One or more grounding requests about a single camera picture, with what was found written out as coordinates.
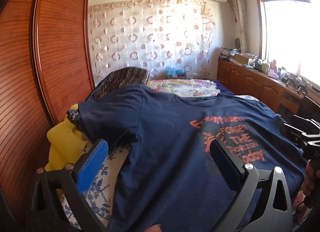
sheer curtain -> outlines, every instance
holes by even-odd
[[[215,23],[199,0],[138,0],[89,7],[89,44],[95,83],[128,66],[163,78],[167,67],[188,77],[208,73]]]
[[[232,0],[232,3],[236,13],[237,25],[240,33],[239,39],[240,39],[241,51],[246,53],[248,52],[248,45],[247,45],[247,39],[245,36],[246,17],[245,17],[244,0]]]

t-shirt sleeve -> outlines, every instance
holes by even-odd
[[[92,143],[104,139],[112,147],[123,136],[136,132],[141,111],[139,85],[118,89],[103,98],[79,104],[81,130]]]
[[[273,118],[273,126],[276,128],[276,130],[279,130],[279,128],[286,122],[280,114],[276,114],[273,112],[270,107],[268,107],[265,103],[261,101],[254,101],[251,100],[252,104],[254,104],[257,108],[259,108],[264,114],[268,115],[269,117]]]

cabinet door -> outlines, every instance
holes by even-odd
[[[241,75],[241,94],[251,95],[255,98],[259,97],[259,88],[261,83],[261,76],[255,72],[251,72],[249,69],[243,69]]]
[[[282,95],[279,84],[271,79],[263,79],[260,86],[260,100],[276,112]]]
[[[219,80],[221,84],[224,86],[226,86],[227,73],[228,73],[228,62],[219,59],[218,70],[217,70],[217,80]]]
[[[241,67],[230,64],[228,68],[228,73],[229,73],[228,89],[234,94],[241,94],[240,84],[239,84],[240,77],[242,74]]]

yellow cushion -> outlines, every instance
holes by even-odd
[[[73,105],[70,109],[77,110],[78,104]],[[82,133],[76,130],[76,126],[67,117],[63,122],[52,127],[47,132],[51,146],[46,171],[60,170],[67,163],[76,163],[87,143],[87,140],[81,139],[81,136]]]

wardrobe door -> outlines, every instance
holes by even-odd
[[[22,223],[36,170],[48,162],[51,127],[32,67],[32,5],[33,0],[9,0],[0,14],[0,184]]]
[[[93,89],[88,0],[36,0],[33,47],[39,85],[54,123]]]

